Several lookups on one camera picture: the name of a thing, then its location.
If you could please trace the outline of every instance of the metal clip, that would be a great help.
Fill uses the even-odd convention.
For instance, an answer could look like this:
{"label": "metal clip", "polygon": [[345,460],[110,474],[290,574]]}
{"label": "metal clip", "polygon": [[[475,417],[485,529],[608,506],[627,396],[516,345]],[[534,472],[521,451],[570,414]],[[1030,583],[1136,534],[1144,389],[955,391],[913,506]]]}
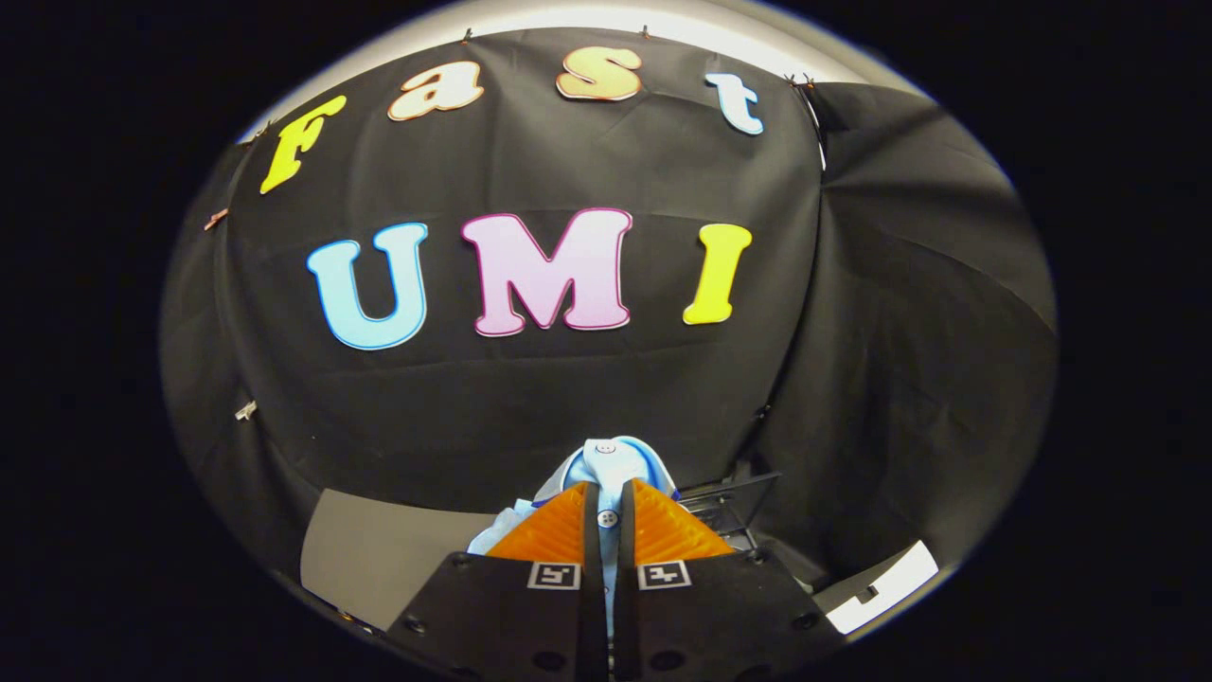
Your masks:
{"label": "metal clip", "polygon": [[215,227],[216,224],[218,224],[218,222],[219,222],[221,219],[223,219],[224,217],[227,217],[227,211],[228,211],[227,208],[223,208],[222,211],[219,211],[219,212],[217,212],[217,213],[212,214],[212,216],[211,216],[211,222],[208,222],[208,223],[206,223],[206,224],[204,224],[204,225],[202,225],[202,231],[206,231],[206,230],[208,230],[210,228],[212,228],[212,227]]}
{"label": "metal clip", "polygon": [[255,412],[257,412],[257,401],[252,401],[247,406],[240,408],[240,412],[235,413],[235,420],[236,422],[240,422],[240,420],[248,422],[248,417],[251,417],[252,413],[255,413]]}

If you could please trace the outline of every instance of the yellow letter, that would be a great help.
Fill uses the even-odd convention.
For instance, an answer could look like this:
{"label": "yellow letter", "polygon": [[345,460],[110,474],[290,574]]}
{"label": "yellow letter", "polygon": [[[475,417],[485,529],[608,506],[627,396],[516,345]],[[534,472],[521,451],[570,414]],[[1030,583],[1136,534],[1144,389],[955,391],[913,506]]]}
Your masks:
{"label": "yellow letter", "polygon": [[404,94],[391,102],[387,115],[406,121],[434,109],[448,111],[467,107],[484,94],[484,88],[475,84],[479,76],[480,64],[475,62],[451,62],[418,73],[400,86]]}
{"label": "yellow letter", "polygon": [[686,323],[710,323],[724,321],[732,315],[728,293],[732,276],[737,274],[741,251],[753,242],[753,234],[737,224],[704,224],[698,237],[707,246],[703,274],[698,280],[694,302],[682,313]]}
{"label": "yellow letter", "polygon": [[324,119],[320,116],[331,116],[344,105],[345,96],[338,94],[303,114],[278,133],[278,150],[274,151],[274,160],[269,164],[269,174],[261,183],[262,194],[295,177],[295,173],[303,167],[303,164],[295,157],[295,150],[310,149],[320,137],[320,128],[324,127]]}
{"label": "yellow letter", "polygon": [[640,91],[640,76],[628,70],[640,63],[630,50],[582,47],[564,58],[568,73],[555,78],[555,87],[570,99],[627,99]]}

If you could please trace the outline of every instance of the screw hole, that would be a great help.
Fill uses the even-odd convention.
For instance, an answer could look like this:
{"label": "screw hole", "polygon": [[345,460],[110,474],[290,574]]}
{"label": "screw hole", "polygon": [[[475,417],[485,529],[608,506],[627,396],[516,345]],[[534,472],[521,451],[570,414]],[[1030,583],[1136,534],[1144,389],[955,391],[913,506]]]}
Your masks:
{"label": "screw hole", "polygon": [[662,672],[678,670],[684,663],[686,663],[686,657],[678,652],[661,652],[648,660],[648,665],[652,670],[659,670]]}
{"label": "screw hole", "polygon": [[791,621],[791,627],[796,630],[812,630],[817,623],[821,621],[821,617],[816,613],[808,612],[800,618]]}
{"label": "screw hole", "polygon": [[425,624],[423,621],[421,621],[419,619],[408,617],[408,618],[405,619],[404,626],[407,627],[408,630],[412,630],[417,635],[424,635],[425,634]]}
{"label": "screw hole", "polygon": [[555,652],[539,652],[534,654],[534,658],[531,660],[534,663],[536,667],[547,670],[548,672],[561,670],[564,664],[567,663],[562,655]]}

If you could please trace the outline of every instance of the orange letter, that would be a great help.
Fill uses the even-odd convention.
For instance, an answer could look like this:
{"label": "orange letter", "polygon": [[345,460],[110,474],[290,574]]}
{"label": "orange letter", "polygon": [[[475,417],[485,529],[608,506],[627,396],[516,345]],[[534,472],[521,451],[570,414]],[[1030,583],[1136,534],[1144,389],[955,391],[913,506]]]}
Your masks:
{"label": "orange letter", "polygon": [[475,62],[451,62],[418,73],[400,86],[404,94],[387,109],[389,119],[406,121],[421,118],[438,109],[448,111],[475,102],[484,88],[475,84],[480,64]]}
{"label": "orange letter", "polygon": [[582,47],[564,58],[555,87],[568,99],[618,102],[640,91],[640,76],[628,69],[640,68],[640,57],[630,50]]}

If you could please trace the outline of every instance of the black fabric backdrop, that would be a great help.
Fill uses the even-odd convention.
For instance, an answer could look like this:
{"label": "black fabric backdrop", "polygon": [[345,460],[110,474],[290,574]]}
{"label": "black fabric backdrop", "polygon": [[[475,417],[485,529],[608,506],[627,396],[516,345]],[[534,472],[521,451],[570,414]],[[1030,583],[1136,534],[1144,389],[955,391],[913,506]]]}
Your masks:
{"label": "black fabric backdrop", "polygon": [[[813,678],[1189,680],[1204,658],[1196,630],[1167,626],[1191,615],[1184,573],[1197,563],[1183,555],[1200,535],[1185,525],[1201,497],[1185,494],[1194,460],[1179,459],[1190,403],[1165,384],[1190,376],[1179,360],[1190,337],[1166,329],[1187,319],[1171,300],[1201,270],[1171,250],[1188,242],[1194,176],[1167,172],[1171,154],[1193,149],[1166,101],[1197,82],[1177,76],[1195,53],[1174,31],[1195,22],[1161,10],[813,4],[945,102],[1006,167],[1044,229],[1067,320],[1057,411],[1010,514],[949,583]],[[15,16],[27,52],[12,110],[29,120],[10,128],[27,161],[13,208],[36,208],[13,222],[33,248],[17,265],[46,285],[33,297],[22,287],[16,313],[57,332],[13,363],[18,389],[33,390],[22,405],[57,417],[15,431],[8,460],[17,566],[33,586],[32,620],[16,625],[23,678],[407,674],[233,543],[176,449],[153,361],[177,236],[166,225],[233,133],[404,18],[356,2]],[[21,447],[28,434],[33,448]]]}
{"label": "black fabric backdrop", "polygon": [[[599,44],[641,56],[642,90],[560,97],[564,56]],[[385,115],[401,82],[461,59],[480,64],[479,99]],[[703,80],[714,71],[758,92],[761,134],[726,124]],[[954,566],[1007,504],[1047,418],[1047,263],[988,153],[937,104],[887,88],[802,88],[828,149],[822,210],[800,90],[659,38],[525,30],[395,59],[229,150],[187,214],[162,327],[166,396],[207,497],[293,578],[324,488],[496,512],[583,439],[631,435],[684,487],[719,480],[738,457],[784,472],[761,526],[837,577],[916,539]],[[280,127],[337,94],[348,102],[302,168],[262,195]],[[621,265],[631,321],[476,334],[479,268],[459,227],[516,213],[551,253],[590,206],[633,216]],[[218,227],[199,229],[222,208]],[[424,326],[384,351],[342,345],[307,256],[412,220],[429,227]],[[747,227],[753,243],[733,315],[686,325],[697,233],[711,222]],[[395,302],[372,252],[355,276],[381,316]],[[250,396],[255,418],[234,424]]]}

